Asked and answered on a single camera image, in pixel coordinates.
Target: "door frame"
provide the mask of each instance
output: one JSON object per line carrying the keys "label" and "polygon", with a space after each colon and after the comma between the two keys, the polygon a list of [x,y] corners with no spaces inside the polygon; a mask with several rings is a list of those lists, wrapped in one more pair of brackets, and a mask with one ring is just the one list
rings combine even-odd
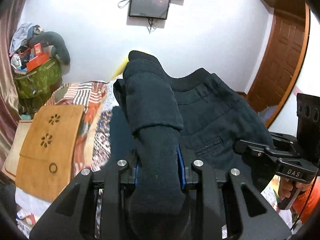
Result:
{"label": "door frame", "polygon": [[[260,66],[262,66],[266,61],[267,54],[268,54],[268,51],[270,49],[271,39],[273,37],[273,33],[274,33],[274,30],[275,30],[275,25],[276,25],[276,18],[273,17],[271,32],[270,32],[270,36],[269,36],[269,41],[268,41],[268,44],[267,44],[267,47],[266,47],[266,52],[265,52],[265,54],[263,56],[263,59],[262,59],[262,62],[260,64]],[[298,79],[298,76],[300,74],[300,71],[301,71],[301,68],[302,68],[302,65],[303,65],[303,61],[304,61],[304,58],[305,58],[305,55],[306,55],[306,51],[307,51],[307,46],[308,46],[308,41],[309,41],[309,33],[310,33],[310,9],[309,9],[309,6],[306,4],[306,23],[305,23],[305,30],[304,30],[304,35],[303,35],[303,41],[302,41],[302,47],[301,47],[301,53],[300,53],[300,56],[299,56],[299,60],[298,60],[297,66],[296,66],[296,68],[294,70],[294,73],[292,75],[292,78],[290,80],[290,83],[289,83],[286,91],[284,92],[284,95],[281,98],[280,103],[278,104],[278,107],[273,112],[273,114],[270,116],[270,118],[265,122],[265,126],[267,128],[270,127],[270,125],[273,123],[273,121],[276,119],[276,117],[280,113],[282,107],[284,106],[284,104],[286,103],[287,99],[289,98],[289,95],[291,94],[291,91],[292,91],[295,83],[297,82],[297,79]],[[256,78],[254,79],[254,82],[253,82],[253,84],[252,84],[252,86],[251,86],[251,88],[250,88],[250,90],[248,92],[247,97],[252,93],[254,87],[256,86],[257,81],[258,81],[257,77],[261,74],[261,72],[262,72],[262,69],[259,68],[258,73],[256,75]]]}

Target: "hand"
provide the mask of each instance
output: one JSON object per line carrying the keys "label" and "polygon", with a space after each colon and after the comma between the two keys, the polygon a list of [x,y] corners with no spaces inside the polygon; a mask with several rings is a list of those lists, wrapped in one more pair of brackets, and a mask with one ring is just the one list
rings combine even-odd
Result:
{"label": "hand", "polygon": [[[293,189],[292,183],[293,183],[292,180],[281,177],[279,190],[278,190],[278,195],[281,200],[283,200],[284,198],[290,197],[291,191]],[[303,184],[301,182],[296,182],[296,187],[300,188],[301,191],[307,191],[311,187],[312,183],[313,181],[310,184]]]}

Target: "pile of clothes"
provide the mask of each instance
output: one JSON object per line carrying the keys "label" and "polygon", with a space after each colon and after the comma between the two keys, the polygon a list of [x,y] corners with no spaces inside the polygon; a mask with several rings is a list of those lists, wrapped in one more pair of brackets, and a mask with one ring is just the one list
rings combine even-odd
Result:
{"label": "pile of clothes", "polygon": [[50,58],[57,58],[62,65],[70,64],[63,38],[30,22],[22,24],[13,35],[9,54],[12,69],[18,74],[26,74]]}

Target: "welt pocket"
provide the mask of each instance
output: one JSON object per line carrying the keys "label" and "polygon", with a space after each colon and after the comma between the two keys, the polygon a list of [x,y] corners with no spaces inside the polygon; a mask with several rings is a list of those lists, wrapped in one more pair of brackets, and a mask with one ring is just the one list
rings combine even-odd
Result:
{"label": "welt pocket", "polygon": [[211,141],[203,146],[194,148],[192,150],[197,157],[201,157],[201,156],[207,155],[209,153],[212,153],[222,147],[223,147],[222,141],[218,137],[218,138],[215,138],[213,141]]}

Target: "door panel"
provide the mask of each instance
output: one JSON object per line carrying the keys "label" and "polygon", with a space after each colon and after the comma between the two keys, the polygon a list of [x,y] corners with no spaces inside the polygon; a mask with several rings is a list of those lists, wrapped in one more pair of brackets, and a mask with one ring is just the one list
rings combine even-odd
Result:
{"label": "door panel", "polygon": [[304,25],[303,19],[275,11],[273,35],[247,97],[256,112],[278,105],[287,90],[300,57]]}

